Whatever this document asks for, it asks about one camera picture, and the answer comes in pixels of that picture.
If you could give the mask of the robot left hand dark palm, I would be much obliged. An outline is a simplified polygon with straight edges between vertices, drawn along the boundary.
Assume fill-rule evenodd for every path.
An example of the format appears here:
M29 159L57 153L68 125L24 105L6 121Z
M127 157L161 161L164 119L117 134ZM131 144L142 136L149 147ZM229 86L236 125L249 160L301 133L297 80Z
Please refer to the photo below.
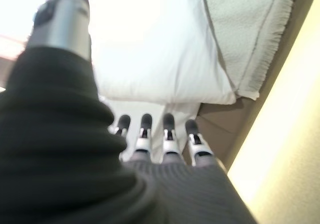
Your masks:
M164 116L164 154L151 161L152 117L126 148L124 115L99 100L89 0L47 0L0 99L1 223L255 223L197 123L186 122L192 164Z

